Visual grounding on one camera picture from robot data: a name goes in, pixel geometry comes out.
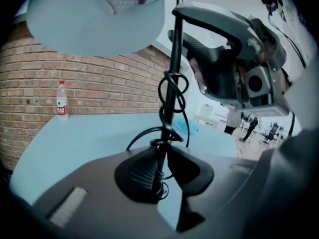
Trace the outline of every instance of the water bottle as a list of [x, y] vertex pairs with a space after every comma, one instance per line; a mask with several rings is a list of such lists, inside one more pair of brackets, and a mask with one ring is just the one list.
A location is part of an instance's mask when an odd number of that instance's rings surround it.
[[60, 120], [66, 120], [68, 118], [66, 89], [64, 88], [64, 81], [59, 81], [59, 88], [56, 93], [56, 109]]

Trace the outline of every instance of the black lamp pole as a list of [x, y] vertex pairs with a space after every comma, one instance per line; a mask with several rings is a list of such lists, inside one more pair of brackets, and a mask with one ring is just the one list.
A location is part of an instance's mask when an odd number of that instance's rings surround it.
[[[176, 0], [176, 5], [183, 2], [183, 0]], [[170, 57], [170, 73], [179, 73], [180, 69], [180, 57], [181, 57], [181, 49], [182, 49], [182, 34], [183, 34], [183, 20], [180, 17], [175, 18], [175, 27], [174, 27], [174, 35], [173, 35], [173, 46]], [[175, 83], [178, 84], [178, 77], [173, 78]], [[168, 123], [172, 123], [174, 107], [176, 101], [176, 91], [170, 86], [167, 86], [167, 94], [165, 100], [165, 120]], [[170, 132], [168, 130], [163, 130], [161, 134], [162, 141], [168, 141], [170, 136]], [[163, 169], [164, 160], [167, 153], [167, 146], [160, 146], [158, 149], [158, 171], [161, 172]]]

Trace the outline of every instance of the table surface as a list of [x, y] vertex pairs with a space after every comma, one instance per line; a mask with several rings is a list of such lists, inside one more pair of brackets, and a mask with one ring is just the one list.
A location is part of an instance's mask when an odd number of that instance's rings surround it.
[[[11, 181], [12, 192], [29, 204], [35, 201], [47, 189], [73, 172], [81, 165], [97, 158], [110, 156], [125, 151], [130, 141], [143, 130], [161, 125], [158, 114], [131, 115], [69, 115], [68, 120], [52, 118], [37, 134], [19, 160]], [[187, 135], [177, 131], [185, 140]], [[136, 141], [131, 149], [149, 145], [151, 139], [160, 137], [160, 132], [153, 132]], [[185, 142], [173, 145], [185, 146]], [[210, 127], [198, 124], [198, 132], [190, 136], [189, 148], [196, 150], [202, 157], [221, 155], [237, 157], [234, 137]], [[167, 175], [167, 166], [163, 170]], [[170, 195], [180, 195], [174, 179], [168, 180], [175, 188]], [[177, 223], [179, 212], [172, 212], [172, 206], [178, 208], [178, 198], [169, 197], [159, 203], [159, 212], [167, 220]], [[170, 208], [161, 210], [169, 201]]]

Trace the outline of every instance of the floor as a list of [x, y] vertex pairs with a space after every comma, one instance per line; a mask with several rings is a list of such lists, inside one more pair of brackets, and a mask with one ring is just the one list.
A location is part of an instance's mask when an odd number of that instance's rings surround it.
[[[224, 131], [226, 122], [220, 121], [217, 125], [217, 130]], [[246, 130], [242, 133], [241, 128], [235, 129], [233, 136], [236, 141], [237, 156], [244, 159], [259, 160], [262, 152], [267, 149], [264, 144], [259, 144], [259, 140], [263, 140], [264, 137], [256, 132], [252, 132], [246, 142], [239, 141], [239, 138], [243, 138], [246, 135]], [[270, 142], [270, 147], [274, 147], [274, 142]]]

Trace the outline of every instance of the coiled cable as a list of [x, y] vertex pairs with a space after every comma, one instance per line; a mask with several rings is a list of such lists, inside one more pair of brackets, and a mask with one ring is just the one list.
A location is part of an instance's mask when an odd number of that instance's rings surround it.
[[[186, 86], [185, 89], [183, 91], [181, 91], [176, 82], [174, 81], [174, 78], [183, 78], [186, 82]], [[179, 103], [180, 109], [173, 109], [174, 113], [182, 113], [186, 122], [186, 126], [187, 126], [187, 142], [186, 142], [186, 147], [188, 147], [189, 145], [189, 123], [188, 123], [188, 119], [185, 113], [185, 108], [186, 108], [186, 102], [185, 102], [185, 98], [183, 96], [183, 94], [187, 91], [188, 86], [189, 86], [189, 82], [188, 79], [185, 75], [180, 74], [180, 73], [169, 73], [167, 71], [164, 72], [164, 78], [159, 82], [159, 87], [158, 87], [158, 92], [159, 92], [159, 99], [162, 102], [162, 105], [159, 109], [159, 118], [160, 121], [162, 122], [163, 126], [156, 126], [156, 127], [152, 127], [149, 128], [143, 132], [141, 132], [140, 134], [138, 134], [129, 144], [129, 146], [126, 148], [127, 150], [130, 150], [131, 146], [133, 145], [133, 143], [135, 141], [137, 141], [139, 138], [141, 138], [142, 136], [151, 133], [151, 132], [156, 132], [156, 131], [169, 131], [170, 136], [169, 139], [164, 141], [162, 139], [153, 139], [150, 141], [150, 145], [151, 146], [163, 146], [163, 145], [171, 145], [172, 141], [183, 141], [183, 138], [172, 128], [171, 124], [169, 122], [166, 121], [165, 119], [165, 100], [163, 98], [163, 95], [161, 93], [161, 87], [164, 83], [164, 81], [168, 82], [168, 85], [174, 89], [174, 91], [176, 92], [176, 96], [177, 96], [177, 101]], [[167, 177], [163, 177], [164, 173], [160, 172], [160, 171], [156, 171], [155, 173], [155, 180], [160, 181], [160, 189], [158, 190], [158, 192], [156, 192], [156, 195], [158, 196], [159, 201], [165, 199], [168, 196], [169, 193], [169, 188], [168, 185], [163, 182], [162, 180], [168, 180], [170, 178], [173, 177], [173, 175], [167, 176]]]

